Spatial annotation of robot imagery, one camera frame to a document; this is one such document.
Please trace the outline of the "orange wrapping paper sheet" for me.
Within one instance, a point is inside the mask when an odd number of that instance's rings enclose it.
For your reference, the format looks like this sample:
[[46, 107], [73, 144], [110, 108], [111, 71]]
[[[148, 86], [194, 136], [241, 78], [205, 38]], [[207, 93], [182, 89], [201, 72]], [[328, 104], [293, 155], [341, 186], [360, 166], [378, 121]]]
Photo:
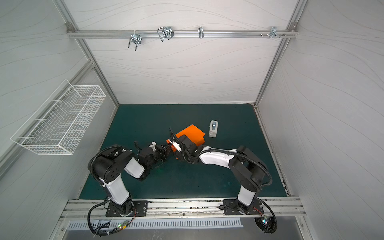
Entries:
[[195, 125], [190, 125], [177, 134], [172, 128], [169, 128], [169, 131], [167, 144], [173, 152], [188, 151], [193, 154], [205, 144], [206, 134]]

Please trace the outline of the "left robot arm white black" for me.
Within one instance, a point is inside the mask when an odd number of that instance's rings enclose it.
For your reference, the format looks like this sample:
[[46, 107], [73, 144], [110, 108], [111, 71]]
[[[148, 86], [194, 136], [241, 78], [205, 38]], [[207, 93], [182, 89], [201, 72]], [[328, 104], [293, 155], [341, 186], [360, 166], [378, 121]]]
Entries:
[[171, 152], [171, 145], [156, 145], [153, 142], [145, 148], [137, 147], [138, 154], [122, 146], [114, 145], [99, 151], [89, 162], [91, 176], [105, 190], [108, 200], [118, 214], [127, 216], [133, 209], [132, 195], [122, 180], [122, 172], [143, 181], [151, 169], [164, 162]]

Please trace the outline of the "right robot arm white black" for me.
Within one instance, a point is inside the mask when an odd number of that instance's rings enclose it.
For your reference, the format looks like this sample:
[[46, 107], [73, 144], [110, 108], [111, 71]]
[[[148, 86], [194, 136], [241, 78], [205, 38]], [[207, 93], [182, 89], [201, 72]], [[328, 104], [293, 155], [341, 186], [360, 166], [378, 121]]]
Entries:
[[185, 144], [172, 142], [172, 148], [176, 158], [187, 163], [201, 162], [230, 169], [241, 188], [235, 202], [228, 205], [228, 208], [243, 215], [253, 210], [253, 201], [258, 193], [273, 183], [268, 168], [244, 146], [235, 150], [222, 150], [205, 145], [197, 147], [195, 144], [188, 148]]

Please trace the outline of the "white vent strip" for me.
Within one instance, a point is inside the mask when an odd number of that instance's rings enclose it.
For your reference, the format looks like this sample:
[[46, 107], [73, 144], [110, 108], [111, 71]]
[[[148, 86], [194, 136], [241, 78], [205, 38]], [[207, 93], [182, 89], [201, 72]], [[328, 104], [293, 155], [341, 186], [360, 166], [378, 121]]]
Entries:
[[[92, 227], [96, 229], [104, 224], [107, 227], [102, 230], [111, 230], [122, 224], [120, 220], [96, 220], [92, 221]], [[240, 218], [197, 218], [197, 219], [135, 219], [127, 229], [151, 230], [151, 229], [221, 229], [243, 228]], [[71, 221], [67, 227], [69, 231], [89, 230], [87, 221]]]

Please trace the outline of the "metal u-bolt clamp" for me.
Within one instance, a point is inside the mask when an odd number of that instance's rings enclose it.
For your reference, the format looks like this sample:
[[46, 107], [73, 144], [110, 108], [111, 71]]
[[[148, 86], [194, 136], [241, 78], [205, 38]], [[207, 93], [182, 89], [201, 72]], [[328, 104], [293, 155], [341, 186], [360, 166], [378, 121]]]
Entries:
[[175, 35], [173, 28], [169, 26], [158, 28], [157, 33], [161, 42], [164, 42], [165, 39], [170, 40]]
[[128, 43], [128, 48], [130, 48], [131, 46], [135, 46], [135, 51], [137, 51], [138, 49], [138, 46], [142, 43], [142, 37], [141, 35], [137, 34], [136, 32], [134, 32], [133, 34], [131, 34], [130, 36], [130, 39], [129, 39], [129, 43]]

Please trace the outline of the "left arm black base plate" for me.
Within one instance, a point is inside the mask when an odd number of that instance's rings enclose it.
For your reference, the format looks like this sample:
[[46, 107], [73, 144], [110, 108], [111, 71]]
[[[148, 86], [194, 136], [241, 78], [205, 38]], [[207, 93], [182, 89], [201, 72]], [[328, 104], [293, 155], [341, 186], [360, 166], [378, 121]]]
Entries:
[[106, 217], [145, 217], [147, 214], [148, 201], [129, 201], [123, 205], [117, 205], [114, 202], [110, 202]]

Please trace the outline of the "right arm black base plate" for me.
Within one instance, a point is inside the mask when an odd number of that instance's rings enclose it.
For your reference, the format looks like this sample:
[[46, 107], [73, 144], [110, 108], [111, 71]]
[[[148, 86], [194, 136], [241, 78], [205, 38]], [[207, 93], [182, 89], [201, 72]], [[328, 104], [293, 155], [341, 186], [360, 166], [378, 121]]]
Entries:
[[219, 207], [225, 215], [263, 215], [264, 209], [260, 201], [253, 200], [249, 206], [238, 199], [224, 199]]

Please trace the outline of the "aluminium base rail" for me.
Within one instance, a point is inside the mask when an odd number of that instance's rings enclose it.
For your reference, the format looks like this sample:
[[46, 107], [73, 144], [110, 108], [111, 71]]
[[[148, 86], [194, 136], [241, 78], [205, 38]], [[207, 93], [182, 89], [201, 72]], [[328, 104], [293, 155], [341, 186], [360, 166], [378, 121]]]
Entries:
[[[304, 217], [306, 210], [299, 197], [260, 197], [264, 214], [272, 217]], [[139, 219], [165, 219], [165, 218], [221, 218], [221, 217], [261, 217], [261, 215], [225, 215], [219, 207], [223, 198], [192, 198], [192, 199], [149, 199], [147, 214]], [[61, 213], [59, 220], [86, 220], [89, 209], [103, 200], [69, 200]], [[107, 219], [108, 204], [101, 205], [91, 212], [91, 220]], [[126, 219], [126, 217], [112, 218], [112, 220]]]

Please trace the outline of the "aluminium cross rail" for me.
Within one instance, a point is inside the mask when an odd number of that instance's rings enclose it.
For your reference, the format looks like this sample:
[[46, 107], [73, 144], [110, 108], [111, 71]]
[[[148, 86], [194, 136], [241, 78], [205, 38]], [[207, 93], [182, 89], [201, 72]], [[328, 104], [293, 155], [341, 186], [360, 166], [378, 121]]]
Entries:
[[[268, 33], [270, 30], [206, 30], [204, 29], [203, 39], [246, 39], [262, 38], [261, 33]], [[75, 31], [68, 32], [71, 39], [129, 39], [131, 34], [136, 32], [142, 39], [159, 39], [156, 30], [154, 31]], [[199, 39], [198, 30], [174, 30], [174, 39]], [[297, 31], [285, 31], [286, 38], [295, 38]]]

